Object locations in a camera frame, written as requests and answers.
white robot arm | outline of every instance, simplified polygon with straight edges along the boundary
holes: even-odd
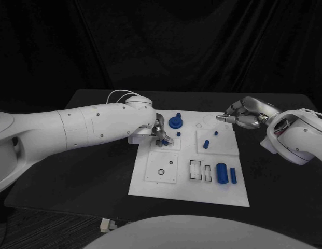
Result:
[[[217,120],[235,123],[248,129],[268,125],[262,146],[298,165],[314,156],[322,161],[322,119],[307,109],[282,112],[265,101],[246,97],[227,109]]]
[[[125,104],[33,114],[0,112],[0,191],[48,156],[127,137],[128,143],[140,144],[151,135],[173,143],[153,102],[141,96],[130,97]]]

black backdrop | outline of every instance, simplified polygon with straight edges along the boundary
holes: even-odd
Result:
[[[304,93],[322,110],[322,0],[0,0],[0,110],[79,88]]]

rectangular slot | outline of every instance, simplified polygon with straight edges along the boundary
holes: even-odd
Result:
[[[189,178],[194,180],[202,180],[202,162],[190,161],[189,162]]]
[[[204,178],[206,182],[212,182],[212,166],[204,165]]]

floor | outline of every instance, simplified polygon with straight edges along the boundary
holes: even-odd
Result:
[[[101,220],[92,216],[15,209],[7,223],[0,223],[0,249],[82,249],[104,234]]]

black table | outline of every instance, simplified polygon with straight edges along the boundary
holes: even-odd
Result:
[[[66,109],[105,103],[108,90],[79,90]],[[156,109],[222,112],[245,96],[284,110],[315,109],[301,94],[138,92]],[[130,196],[137,145],[127,139],[52,155],[22,175],[6,206],[137,221],[161,215],[203,215],[265,227],[322,245],[322,162],[289,163],[259,145],[266,128],[235,126],[250,208]]]

